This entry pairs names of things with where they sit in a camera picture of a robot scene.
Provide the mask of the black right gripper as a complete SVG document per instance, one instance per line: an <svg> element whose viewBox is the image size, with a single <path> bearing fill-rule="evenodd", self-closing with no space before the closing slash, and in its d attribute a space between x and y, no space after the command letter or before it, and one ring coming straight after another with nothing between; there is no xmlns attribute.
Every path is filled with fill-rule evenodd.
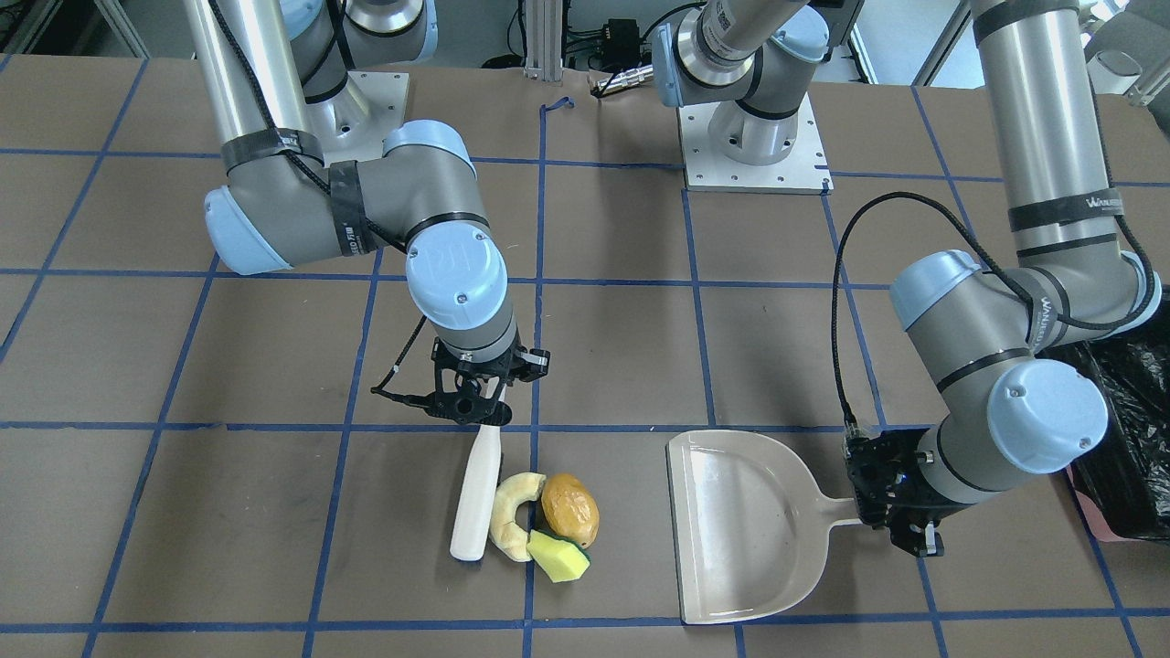
<svg viewBox="0 0 1170 658"><path fill-rule="evenodd" d="M457 424L486 424L502 429L512 420L512 409L503 400L503 390L515 381L531 383L548 373L551 352L526 350L518 340L493 361L475 363L450 352L435 340L436 388L431 393L431 416Z"/></svg>

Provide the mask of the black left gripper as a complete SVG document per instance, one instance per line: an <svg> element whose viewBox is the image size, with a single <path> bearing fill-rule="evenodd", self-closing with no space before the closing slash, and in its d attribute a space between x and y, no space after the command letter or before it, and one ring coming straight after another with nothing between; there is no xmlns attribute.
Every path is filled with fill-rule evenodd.
<svg viewBox="0 0 1170 658"><path fill-rule="evenodd" d="M861 522L888 529L892 544L913 557L944 557L941 495L920 473L932 459L918 450L925 433L899 429L870 436L860 425L847 425L844 457Z"/></svg>

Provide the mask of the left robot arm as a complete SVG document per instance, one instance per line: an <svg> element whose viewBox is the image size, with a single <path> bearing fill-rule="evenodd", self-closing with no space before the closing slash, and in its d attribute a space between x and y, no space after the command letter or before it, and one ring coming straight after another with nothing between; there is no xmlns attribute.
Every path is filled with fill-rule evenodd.
<svg viewBox="0 0 1170 658"><path fill-rule="evenodd" d="M837 242L833 292L860 219L893 200L940 211L968 251L936 251L894 280L892 304L948 413L866 436L835 372L856 522L938 557L945 518L1061 471L1106 436L1104 396L1041 351L1145 324L1163 287L1126 221L1101 143L1075 1L973 1L1018 266L990 258L945 205L911 192L865 203Z"/></svg>

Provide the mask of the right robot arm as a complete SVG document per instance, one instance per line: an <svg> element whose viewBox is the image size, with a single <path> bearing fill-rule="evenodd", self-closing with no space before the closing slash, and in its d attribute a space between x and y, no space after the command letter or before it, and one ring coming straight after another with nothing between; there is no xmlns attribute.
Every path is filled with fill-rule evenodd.
<svg viewBox="0 0 1170 658"><path fill-rule="evenodd" d="M373 393L434 418L503 426L505 388L548 373L522 345L505 259L463 138L395 124L360 68L426 59L431 1L187 1L227 183L204 201L234 273L401 251L410 296L436 333L435 389Z"/></svg>

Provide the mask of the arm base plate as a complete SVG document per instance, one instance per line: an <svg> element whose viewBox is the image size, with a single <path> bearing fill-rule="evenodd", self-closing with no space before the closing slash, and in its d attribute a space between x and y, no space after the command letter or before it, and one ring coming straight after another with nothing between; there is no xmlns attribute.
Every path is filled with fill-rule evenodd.
<svg viewBox="0 0 1170 658"><path fill-rule="evenodd" d="M690 191L827 196L835 189L808 96L778 121L735 101L680 108L677 137Z"/></svg>
<svg viewBox="0 0 1170 658"><path fill-rule="evenodd" d="M404 123L410 95L407 71L350 71L331 100L307 105L324 162L376 162L383 140Z"/></svg>

